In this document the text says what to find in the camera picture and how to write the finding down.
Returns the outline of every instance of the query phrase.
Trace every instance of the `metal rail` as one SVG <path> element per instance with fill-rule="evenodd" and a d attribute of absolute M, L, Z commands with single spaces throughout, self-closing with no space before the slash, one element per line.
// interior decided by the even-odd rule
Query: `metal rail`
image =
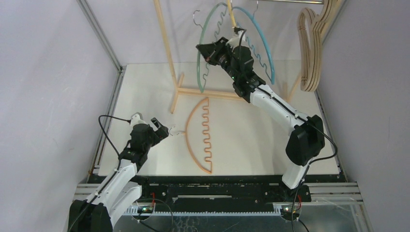
<path fill-rule="evenodd" d="M 114 64 L 116 69 L 120 72 L 121 71 L 121 64 L 118 61 L 117 56 L 114 53 L 113 48 L 111 47 L 110 43 L 108 42 L 107 37 L 105 36 L 103 29 L 101 28 L 97 18 L 95 17 L 93 11 L 91 10 L 90 5 L 88 4 L 87 0 L 77 0 L 78 5 L 80 6 L 81 10 L 83 11 L 85 17 L 87 18 L 88 22 L 90 23 L 92 29 L 94 30 L 98 40 L 100 41 L 103 49 L 111 59 L 111 62 Z"/>
<path fill-rule="evenodd" d="M 100 184 L 78 184 L 74 200 L 84 200 L 94 193 Z M 318 204 L 363 204 L 363 199 L 357 183 L 306 183 L 312 196 L 310 205 Z"/>
<path fill-rule="evenodd" d="M 307 4 L 321 4 L 323 0 L 262 0 L 262 1 L 281 1 L 281 2 L 293 2 L 293 3 L 307 3 Z"/>
<path fill-rule="evenodd" d="M 115 110 L 115 106 L 117 104 L 117 99 L 119 95 L 119 90 L 121 89 L 122 85 L 122 80 L 124 79 L 124 74 L 125 74 L 126 66 L 122 68 L 121 72 L 118 72 L 117 74 L 117 79 L 113 87 L 113 91 L 111 93 L 111 98 L 110 98 L 110 103 L 108 104 L 108 108 L 106 110 L 106 115 L 112 115 Z M 102 126 L 104 127 L 105 131 L 108 131 L 111 125 L 111 118 L 106 118 L 102 122 Z M 106 139 L 102 133 L 102 131 L 99 134 L 98 141 L 96 144 L 96 148 L 94 150 L 94 160 L 93 163 L 91 164 L 90 168 L 90 173 L 89 174 L 98 174 L 98 170 L 100 167 L 100 161 L 101 161 L 101 155 L 104 150 Z"/>

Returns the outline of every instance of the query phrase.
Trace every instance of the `white table surface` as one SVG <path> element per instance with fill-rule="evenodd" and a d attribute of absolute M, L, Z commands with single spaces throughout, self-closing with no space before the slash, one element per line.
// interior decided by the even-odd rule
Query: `white table surface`
<path fill-rule="evenodd" d="M 290 91 L 300 70 L 299 60 L 275 61 L 276 82 L 273 90 L 281 95 L 279 87 L 288 82 Z M 176 73 L 185 73 L 183 87 L 197 88 L 196 63 L 175 64 Z M 255 72 L 265 79 L 264 70 L 254 64 Z M 211 67 L 206 89 L 233 92 L 232 80 L 219 67 Z M 127 66 L 118 96 L 114 116 L 130 118 L 140 112 L 145 121 L 156 117 L 167 127 L 175 126 L 173 132 L 183 131 L 186 120 L 194 106 L 203 97 L 180 95 L 176 110 L 169 109 L 174 95 L 174 86 L 167 63 L 130 64 Z M 290 104 L 310 116 L 321 115 L 314 93 L 296 91 Z M 291 162 L 285 153 L 289 137 L 282 127 L 263 110 L 245 101 L 210 99 L 210 134 L 213 153 L 212 175 L 265 175 L 283 174 Z M 191 147 L 198 160 L 203 160 L 201 125 L 203 113 L 200 108 L 189 125 Z M 121 151 L 130 139 L 131 127 L 122 121 L 112 120 L 108 136 Z M 169 136 L 153 147 L 148 160 L 140 170 L 141 175 L 208 175 L 193 161 L 185 143 L 185 135 Z M 331 145 L 318 157 L 332 155 Z M 99 175 L 107 175 L 117 165 L 117 155 L 106 143 L 102 152 Z M 335 159 L 316 162 L 308 174 L 338 174 Z"/>

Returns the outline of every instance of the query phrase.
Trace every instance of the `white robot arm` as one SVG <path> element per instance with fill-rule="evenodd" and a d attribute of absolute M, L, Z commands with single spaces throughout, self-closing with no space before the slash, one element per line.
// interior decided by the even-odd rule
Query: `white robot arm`
<path fill-rule="evenodd" d="M 239 36 L 230 40 L 222 37 L 196 48 L 208 64 L 219 65 L 228 73 L 239 97 L 265 110 L 289 135 L 286 154 L 292 164 L 282 176 L 282 182 L 291 192 L 304 181 L 310 162 L 324 147 L 322 119 L 298 112 L 275 94 L 253 71 L 249 48 L 240 44 Z"/>
<path fill-rule="evenodd" d="M 126 187 L 147 160 L 151 147 L 168 137 L 168 128 L 156 118 L 154 131 L 136 113 L 128 120 L 132 127 L 131 139 L 120 153 L 118 166 L 103 180 L 93 194 L 84 201 L 75 200 L 70 207 L 69 232 L 111 232 L 122 214 L 142 195 L 140 185 Z"/>

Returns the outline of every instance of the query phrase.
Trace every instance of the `white wall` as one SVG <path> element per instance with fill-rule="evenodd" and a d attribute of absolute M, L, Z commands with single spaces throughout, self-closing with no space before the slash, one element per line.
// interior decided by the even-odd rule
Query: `white wall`
<path fill-rule="evenodd" d="M 1 1 L 0 24 L 0 231 L 61 231 L 116 70 L 74 0 Z"/>
<path fill-rule="evenodd" d="M 407 0 L 351 0 L 324 49 L 324 107 L 376 232 L 410 226 L 409 12 Z"/>
<path fill-rule="evenodd" d="M 161 7 L 168 33 L 169 43 L 174 62 L 196 61 L 201 28 L 194 25 L 192 13 L 197 23 L 204 23 L 208 13 L 220 0 L 161 0 Z M 119 61 L 129 63 L 166 63 L 161 31 L 155 14 L 152 0 L 89 0 L 96 17 L 104 29 Z M 256 1 L 234 0 L 233 6 L 245 8 L 251 14 L 256 9 Z M 299 37 L 297 35 L 297 17 L 303 7 L 309 6 L 317 13 L 321 5 L 300 3 L 259 2 L 259 10 L 255 18 L 261 26 L 273 59 L 300 59 Z M 219 7 L 209 21 L 205 43 L 215 40 L 214 31 L 220 12 L 225 7 Z M 248 29 L 251 41 L 256 50 L 266 59 L 266 52 L 252 22 L 241 11 L 234 11 L 236 20 Z M 231 22 L 228 13 L 221 26 L 221 35 L 227 38 L 231 34 Z"/>

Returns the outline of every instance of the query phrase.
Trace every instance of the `wire hook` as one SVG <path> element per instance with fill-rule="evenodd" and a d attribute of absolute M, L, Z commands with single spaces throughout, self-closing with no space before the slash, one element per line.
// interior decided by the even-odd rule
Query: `wire hook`
<path fill-rule="evenodd" d="M 259 9 L 259 1 L 257 0 L 256 1 L 256 10 L 253 12 L 252 18 L 255 18 L 255 13 L 258 11 L 258 9 Z"/>
<path fill-rule="evenodd" d="M 176 133 L 176 134 L 172 134 L 172 133 L 171 133 L 171 130 L 174 129 L 174 128 L 175 128 L 175 126 L 173 126 L 173 127 L 171 127 L 170 129 L 168 129 L 169 135 L 171 135 L 171 136 L 177 136 L 177 135 L 179 135 L 179 134 L 185 134 L 185 131 L 179 131 L 179 132 Z"/>
<path fill-rule="evenodd" d="M 192 14 L 193 23 L 194 23 L 195 25 L 197 25 L 197 26 L 200 26 L 200 27 L 202 28 L 202 30 L 203 30 L 204 27 L 202 27 L 201 24 L 198 24 L 198 23 L 195 22 L 195 13 L 196 13 L 196 12 L 200 12 L 200 10 L 195 10 L 195 11 L 193 12 L 193 14 Z"/>

